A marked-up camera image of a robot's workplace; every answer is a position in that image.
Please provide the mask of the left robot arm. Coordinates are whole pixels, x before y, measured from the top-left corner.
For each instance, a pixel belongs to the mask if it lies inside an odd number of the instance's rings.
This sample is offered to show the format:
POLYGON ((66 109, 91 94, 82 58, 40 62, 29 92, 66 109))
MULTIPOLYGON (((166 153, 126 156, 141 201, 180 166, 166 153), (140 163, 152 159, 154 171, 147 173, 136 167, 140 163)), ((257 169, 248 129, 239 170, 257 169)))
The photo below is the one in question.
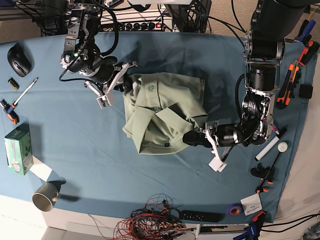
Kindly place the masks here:
POLYGON ((214 155, 209 166, 222 172, 227 155, 219 147, 262 144, 270 138, 276 101, 274 91, 280 87, 281 61, 285 54, 285 37, 295 28, 303 12, 316 0, 259 0, 252 14, 250 29, 242 43, 245 49, 245 73, 235 86, 235 105, 239 123, 208 126, 189 131, 183 141, 191 146, 203 145, 214 155))

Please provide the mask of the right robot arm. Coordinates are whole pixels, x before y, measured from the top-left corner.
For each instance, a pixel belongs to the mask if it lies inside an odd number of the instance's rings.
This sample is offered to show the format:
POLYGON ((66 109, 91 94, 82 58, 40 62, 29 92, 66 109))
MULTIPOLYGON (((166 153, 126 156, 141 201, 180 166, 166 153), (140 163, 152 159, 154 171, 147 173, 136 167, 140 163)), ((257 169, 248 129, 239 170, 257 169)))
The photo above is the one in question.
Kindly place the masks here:
POLYGON ((92 86, 99 94, 107 90, 129 92, 133 89, 133 80, 126 73, 121 73, 123 63, 118 63, 112 53, 119 42, 119 26, 112 8, 102 0, 72 0, 74 5, 67 26, 67 36, 60 64, 66 73, 81 74, 80 81, 92 86), (95 36, 101 29, 103 12, 107 11, 113 23, 114 41, 110 49, 101 51, 95 36))

